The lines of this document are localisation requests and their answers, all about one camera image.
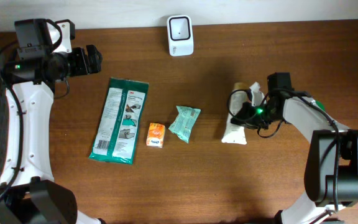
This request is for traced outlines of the small orange carton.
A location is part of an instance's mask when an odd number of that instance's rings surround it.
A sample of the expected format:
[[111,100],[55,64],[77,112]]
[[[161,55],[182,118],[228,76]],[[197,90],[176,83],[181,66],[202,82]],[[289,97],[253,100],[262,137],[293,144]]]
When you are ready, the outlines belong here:
[[163,148],[166,127],[159,123],[150,123],[147,133],[146,145]]

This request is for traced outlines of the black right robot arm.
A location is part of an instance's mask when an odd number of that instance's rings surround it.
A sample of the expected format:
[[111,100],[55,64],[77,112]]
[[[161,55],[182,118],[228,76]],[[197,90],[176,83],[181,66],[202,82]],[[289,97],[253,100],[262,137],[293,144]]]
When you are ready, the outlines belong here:
[[267,93],[257,82],[235,89],[226,106],[231,124],[256,131],[291,124],[310,144],[305,191],[272,223],[327,223],[358,203],[358,129],[336,121],[308,92],[296,91],[288,72],[269,75],[267,85]]

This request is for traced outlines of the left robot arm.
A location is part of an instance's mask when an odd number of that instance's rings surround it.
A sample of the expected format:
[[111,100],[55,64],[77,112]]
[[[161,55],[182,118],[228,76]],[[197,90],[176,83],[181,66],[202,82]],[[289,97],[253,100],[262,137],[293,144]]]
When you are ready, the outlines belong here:
[[58,80],[101,71],[94,45],[70,52],[52,44],[20,48],[1,70],[9,110],[0,175],[0,223],[103,223],[78,210],[74,193],[55,183],[49,121]]

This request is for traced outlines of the green lid jar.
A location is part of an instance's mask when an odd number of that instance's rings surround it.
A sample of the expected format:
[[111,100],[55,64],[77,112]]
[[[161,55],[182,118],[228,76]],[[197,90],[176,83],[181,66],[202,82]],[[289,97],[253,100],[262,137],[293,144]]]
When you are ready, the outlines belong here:
[[322,104],[322,102],[316,100],[315,103],[316,103],[316,105],[317,105],[321,110],[325,111],[325,107],[324,107],[324,105]]

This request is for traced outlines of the green 3M gloves package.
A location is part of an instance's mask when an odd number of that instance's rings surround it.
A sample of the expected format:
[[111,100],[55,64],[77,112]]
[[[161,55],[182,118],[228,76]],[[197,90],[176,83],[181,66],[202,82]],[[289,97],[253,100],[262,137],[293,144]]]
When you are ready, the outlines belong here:
[[133,164],[140,118],[149,84],[111,78],[89,158],[100,162]]

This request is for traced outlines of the white tube gold cap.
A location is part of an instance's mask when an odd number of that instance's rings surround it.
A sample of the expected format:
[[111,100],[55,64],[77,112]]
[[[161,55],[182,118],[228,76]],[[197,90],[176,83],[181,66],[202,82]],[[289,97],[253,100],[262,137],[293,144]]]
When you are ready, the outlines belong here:
[[[229,110],[232,114],[237,114],[239,110],[242,108],[242,104],[248,100],[247,93],[244,91],[247,89],[247,85],[242,82],[237,82],[234,84],[233,91],[239,90],[233,93],[229,97]],[[238,126],[231,123],[232,116],[228,114],[226,121],[226,128],[223,134],[223,138],[221,139],[222,143],[230,143],[230,144],[242,144],[246,145],[246,136],[244,132],[243,126]]]

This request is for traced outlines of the teal snack packet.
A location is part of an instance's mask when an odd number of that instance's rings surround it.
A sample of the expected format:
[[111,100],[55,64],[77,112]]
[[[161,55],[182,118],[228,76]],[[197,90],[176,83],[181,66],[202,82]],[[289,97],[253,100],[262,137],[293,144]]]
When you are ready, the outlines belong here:
[[176,134],[182,141],[189,143],[191,130],[196,123],[201,110],[187,106],[176,106],[178,115],[168,128]]

